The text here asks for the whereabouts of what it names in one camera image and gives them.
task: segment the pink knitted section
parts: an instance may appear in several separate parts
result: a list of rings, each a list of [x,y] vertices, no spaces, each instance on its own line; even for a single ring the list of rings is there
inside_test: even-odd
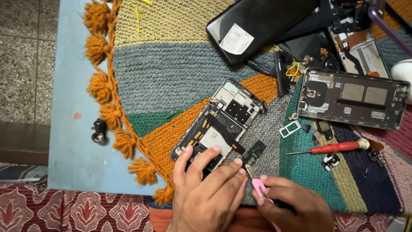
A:
[[[385,146],[381,155],[385,160],[385,168],[399,198],[401,209],[405,213],[412,213],[412,166],[398,157],[388,143],[367,132],[365,127],[356,126],[355,128],[354,132],[358,136],[360,133],[365,138],[378,141]]]
[[[412,106],[408,105],[403,115],[399,130],[382,130],[365,128],[371,134],[377,136],[398,152],[412,159]]]

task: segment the hand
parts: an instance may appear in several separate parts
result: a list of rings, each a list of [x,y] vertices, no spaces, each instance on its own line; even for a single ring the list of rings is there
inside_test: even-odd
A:
[[[193,153],[187,146],[176,160],[173,170],[175,196],[173,219],[166,231],[224,231],[245,195],[246,172],[242,160],[234,159],[228,165],[214,170],[203,181],[203,169],[220,154],[220,146],[207,149],[185,172]]]
[[[259,197],[255,190],[252,191],[257,201],[257,209],[268,221],[274,222],[282,232],[333,231],[332,212],[318,193],[282,177],[262,175],[260,179],[268,187],[265,190],[267,198],[286,202],[297,212],[294,214],[288,209],[279,208],[266,197]]]

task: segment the screwdriver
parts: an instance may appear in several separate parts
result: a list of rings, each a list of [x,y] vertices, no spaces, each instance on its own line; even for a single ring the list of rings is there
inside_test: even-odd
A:
[[[292,153],[287,153],[286,155],[296,155],[296,154],[302,154],[302,153],[327,153],[327,152],[339,152],[339,151],[351,151],[355,150],[357,148],[366,150],[369,148],[369,141],[367,141],[364,138],[360,138],[358,141],[355,142],[341,142],[338,144],[329,144],[326,146],[321,146],[321,147],[314,147],[311,148],[309,151],[304,151],[304,152],[292,152]]]

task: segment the orange pom-pom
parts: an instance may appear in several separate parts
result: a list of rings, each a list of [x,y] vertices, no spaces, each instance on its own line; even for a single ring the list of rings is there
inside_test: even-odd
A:
[[[130,136],[129,133],[127,133],[127,131],[122,128],[115,131],[115,142],[113,143],[113,148],[124,154],[125,159],[133,158],[135,145],[136,141]]]
[[[88,36],[85,47],[87,48],[85,55],[94,65],[100,64],[111,51],[111,47],[107,44],[106,39],[100,32]]]
[[[94,67],[98,73],[93,73],[93,77],[90,78],[90,84],[87,87],[86,91],[90,95],[96,98],[96,102],[99,104],[106,104],[111,101],[113,89],[113,84],[108,81],[106,73],[101,70],[99,67]]]
[[[104,106],[101,106],[99,111],[101,113],[99,117],[106,122],[109,130],[116,130],[122,126],[122,121],[120,120],[122,117],[122,111],[116,109],[113,103],[110,102]]]
[[[140,185],[157,183],[155,167],[148,164],[145,159],[140,157],[135,159],[131,164],[132,166],[127,167],[127,169],[130,170],[129,173],[135,173],[137,175],[135,181]]]
[[[93,3],[86,3],[84,7],[84,25],[89,28],[90,33],[100,32],[106,34],[107,24],[112,20],[110,9],[105,2],[99,3],[93,0]]]
[[[154,203],[161,206],[167,203],[172,202],[173,192],[175,191],[174,186],[166,186],[165,189],[157,189],[154,191],[153,198],[155,199]]]

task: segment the gray knitted section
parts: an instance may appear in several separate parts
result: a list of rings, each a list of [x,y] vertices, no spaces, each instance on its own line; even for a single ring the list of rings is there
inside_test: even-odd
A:
[[[412,47],[412,36],[410,34],[407,34],[403,28],[398,29],[395,32],[408,46]],[[410,57],[406,55],[405,52],[388,36],[378,40],[377,43],[388,70],[399,61],[410,59]]]
[[[279,146],[281,135],[279,130],[283,127],[283,122],[286,116],[286,110],[289,105],[291,94],[283,97],[278,97],[268,107],[266,114],[261,114],[254,119],[250,128],[240,138],[239,143],[248,150],[254,143],[261,140],[267,147],[263,155],[253,164],[253,169],[257,176],[260,175],[279,175]],[[236,157],[241,155],[235,151],[227,158],[229,163]],[[245,197],[242,201],[243,205],[255,205],[255,198],[252,196],[252,181],[250,176],[246,183]]]
[[[273,64],[272,53],[256,59]],[[227,78],[258,74],[249,66],[229,67],[212,44],[151,43],[120,47],[113,64],[126,114],[176,113],[211,96]]]

